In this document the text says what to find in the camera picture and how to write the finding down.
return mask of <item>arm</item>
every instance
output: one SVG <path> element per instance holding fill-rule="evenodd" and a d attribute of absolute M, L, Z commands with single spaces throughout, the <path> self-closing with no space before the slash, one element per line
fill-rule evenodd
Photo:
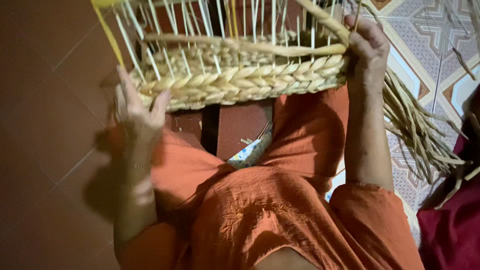
<path fill-rule="evenodd" d="M 126 181 L 120 187 L 120 203 L 114 224 L 115 254 L 125 244 L 156 223 L 153 186 L 150 181 L 152 149 L 161 135 L 170 99 L 164 92 L 150 113 L 144 108 L 127 72 L 119 68 L 121 86 L 116 89 L 117 119 L 127 133 Z"/>
<path fill-rule="evenodd" d="M 355 16 L 345 17 L 354 25 Z M 385 134 L 383 81 L 390 51 L 388 39 L 371 21 L 359 18 L 349 36 L 353 59 L 347 78 L 349 112 L 345 145 L 347 183 L 366 183 L 393 191 L 392 163 Z"/>

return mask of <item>person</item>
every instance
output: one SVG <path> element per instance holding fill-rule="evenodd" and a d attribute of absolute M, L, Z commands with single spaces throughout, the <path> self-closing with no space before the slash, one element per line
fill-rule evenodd
<path fill-rule="evenodd" d="M 423 269 L 394 194 L 385 134 L 389 42 L 360 18 L 349 43 L 348 88 L 277 98 L 270 148 L 258 166 L 240 170 L 162 129 L 169 93 L 149 112 L 120 68 L 128 164 L 114 224 L 120 266 Z M 343 154 L 346 184 L 326 202 Z"/>

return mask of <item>orange clothing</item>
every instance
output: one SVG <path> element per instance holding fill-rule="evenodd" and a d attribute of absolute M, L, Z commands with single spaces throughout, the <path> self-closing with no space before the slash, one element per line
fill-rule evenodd
<path fill-rule="evenodd" d="M 291 247 L 318 269 L 423 269 L 401 200 L 374 185 L 324 193 L 343 154 L 346 88 L 280 97 L 273 142 L 241 170 L 171 131 L 154 152 L 160 223 L 131 240 L 124 269 L 250 269 Z"/>

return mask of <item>orange shirt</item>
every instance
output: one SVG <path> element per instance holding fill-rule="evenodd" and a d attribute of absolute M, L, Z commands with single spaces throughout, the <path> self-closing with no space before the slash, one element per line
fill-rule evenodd
<path fill-rule="evenodd" d="M 276 167 L 230 173 L 206 193 L 188 239 L 174 226 L 146 229 L 123 250 L 123 269 L 250 269 L 291 247 L 318 269 L 424 269 L 401 200 L 345 184 L 330 203 Z"/>

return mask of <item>forearm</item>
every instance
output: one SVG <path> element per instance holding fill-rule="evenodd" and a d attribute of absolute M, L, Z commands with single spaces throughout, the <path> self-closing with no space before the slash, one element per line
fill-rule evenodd
<path fill-rule="evenodd" d="M 115 252 L 157 220 L 155 195 L 150 181 L 150 146 L 133 144 L 127 157 L 126 181 L 120 188 L 120 202 L 114 225 Z"/>
<path fill-rule="evenodd" d="M 345 145 L 346 182 L 376 184 L 393 191 L 382 91 L 352 89 L 349 97 Z"/>

